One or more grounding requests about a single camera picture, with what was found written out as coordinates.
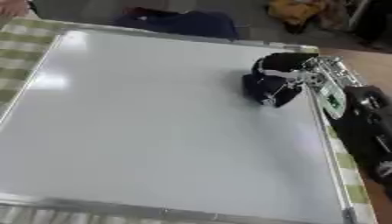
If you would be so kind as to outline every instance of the white surface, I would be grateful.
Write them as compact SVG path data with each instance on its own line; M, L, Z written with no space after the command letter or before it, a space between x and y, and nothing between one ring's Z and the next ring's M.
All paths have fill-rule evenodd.
M305 94L245 100L282 50L71 31L0 133L7 193L341 223Z

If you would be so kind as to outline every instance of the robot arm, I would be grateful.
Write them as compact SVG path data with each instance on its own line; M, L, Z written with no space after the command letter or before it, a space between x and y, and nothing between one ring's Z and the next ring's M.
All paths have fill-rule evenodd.
M364 85L340 58L314 53L274 53L251 72L242 77L244 93L262 105L282 107L309 88L357 164L392 192L392 103L378 87Z

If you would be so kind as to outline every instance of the metal bracket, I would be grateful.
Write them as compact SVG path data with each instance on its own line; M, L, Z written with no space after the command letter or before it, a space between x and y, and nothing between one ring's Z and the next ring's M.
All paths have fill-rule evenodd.
M359 224L355 210L351 206L343 210L343 218L346 224Z

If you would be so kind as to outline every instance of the checkered cloth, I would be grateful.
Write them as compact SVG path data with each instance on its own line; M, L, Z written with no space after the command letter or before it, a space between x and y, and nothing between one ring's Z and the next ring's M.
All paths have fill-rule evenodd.
M91 25L75 24L56 21L30 20L23 18L12 19L0 32L0 115L2 110L7 108L8 103L24 85L31 70L46 52L48 46L53 42L54 37L66 28L90 28L107 30L130 29ZM283 45L277 43L263 43L260 45L270 45L296 49L302 52L314 52L315 48L298 45ZM368 194L363 185L361 176L352 157L347 153L342 142L337 138L333 128L324 119L324 124L328 130L329 141L332 146L331 161L335 162L339 169L336 174L342 177L344 189L353 204L353 211L360 224L375 224L375 214L369 203ZM40 222L31 222L33 219L40 218ZM0 223L87 223L83 221L102 220L106 223L126 223L126 220L140 223L140 220L125 217L101 217L88 213L62 213L51 210L36 210L34 208L22 208L14 206L0 207ZM160 220L146 220L145 223L160 224Z

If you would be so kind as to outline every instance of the dark blue fabric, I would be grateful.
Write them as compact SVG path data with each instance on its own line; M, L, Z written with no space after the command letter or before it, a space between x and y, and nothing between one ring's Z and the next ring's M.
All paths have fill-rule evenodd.
M152 32L167 32L219 39L238 39L233 20L219 12L190 11L168 17L145 17L125 15L115 21L115 25L144 29Z

